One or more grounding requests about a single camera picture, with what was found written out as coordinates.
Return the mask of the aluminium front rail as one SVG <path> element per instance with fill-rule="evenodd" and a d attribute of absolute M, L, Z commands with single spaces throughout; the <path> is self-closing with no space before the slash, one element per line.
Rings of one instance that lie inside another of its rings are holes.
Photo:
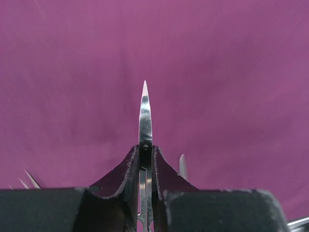
<path fill-rule="evenodd" d="M 287 223 L 290 232 L 309 232 L 309 217 L 299 218 Z"/>

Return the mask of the steel tweezers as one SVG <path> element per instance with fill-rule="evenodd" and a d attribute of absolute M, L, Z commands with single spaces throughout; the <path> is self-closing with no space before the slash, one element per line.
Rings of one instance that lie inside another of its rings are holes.
<path fill-rule="evenodd" d="M 24 186 L 25 189 L 29 189 L 28 185 L 22 181 L 20 178 L 19 178 L 19 181 L 21 182 L 21 184 Z"/>

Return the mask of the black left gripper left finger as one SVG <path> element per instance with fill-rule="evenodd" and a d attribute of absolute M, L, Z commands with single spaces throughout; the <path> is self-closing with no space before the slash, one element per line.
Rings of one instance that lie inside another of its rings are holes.
<path fill-rule="evenodd" d="M 134 232 L 139 148 L 88 187 L 2 189 L 2 232 Z"/>

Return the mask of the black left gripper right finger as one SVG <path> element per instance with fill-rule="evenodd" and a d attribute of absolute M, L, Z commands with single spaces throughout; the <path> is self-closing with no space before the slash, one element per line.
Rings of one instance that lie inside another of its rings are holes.
<path fill-rule="evenodd" d="M 152 150 L 152 207 L 156 232 L 287 232 L 277 199 L 261 189 L 202 190 Z"/>

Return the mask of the steel needle holder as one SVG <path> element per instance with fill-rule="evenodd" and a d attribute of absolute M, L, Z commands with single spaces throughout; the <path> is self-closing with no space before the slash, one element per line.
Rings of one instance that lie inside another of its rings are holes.
<path fill-rule="evenodd" d="M 186 181 L 188 180 L 185 154 L 181 154 L 179 158 L 179 175 Z"/>

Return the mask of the steel surgical scissors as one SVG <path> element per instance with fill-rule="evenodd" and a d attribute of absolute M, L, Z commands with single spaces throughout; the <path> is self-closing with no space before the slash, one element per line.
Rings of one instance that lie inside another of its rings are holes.
<path fill-rule="evenodd" d="M 139 161 L 140 161 L 140 213 L 138 220 L 143 231 L 150 232 L 153 222 L 152 209 L 152 170 L 151 158 L 153 148 L 152 120 L 150 98 L 147 82 L 143 82 L 140 116 L 139 116 Z"/>

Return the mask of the steel forceps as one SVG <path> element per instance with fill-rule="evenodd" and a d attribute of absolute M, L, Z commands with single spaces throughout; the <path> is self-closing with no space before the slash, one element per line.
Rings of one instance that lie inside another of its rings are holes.
<path fill-rule="evenodd" d="M 26 175 L 28 176 L 28 178 L 30 179 L 32 185 L 34 186 L 35 189 L 41 189 L 41 186 L 38 184 L 38 182 L 34 179 L 34 177 L 27 171 L 24 169 L 24 172 L 26 173 Z"/>

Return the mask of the purple cloth wrap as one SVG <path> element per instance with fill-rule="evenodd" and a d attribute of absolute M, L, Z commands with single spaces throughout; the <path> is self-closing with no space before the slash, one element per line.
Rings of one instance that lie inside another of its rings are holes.
<path fill-rule="evenodd" d="M 200 189 L 309 213 L 306 0 L 3 0 L 0 186 L 87 186 L 138 143 Z"/>

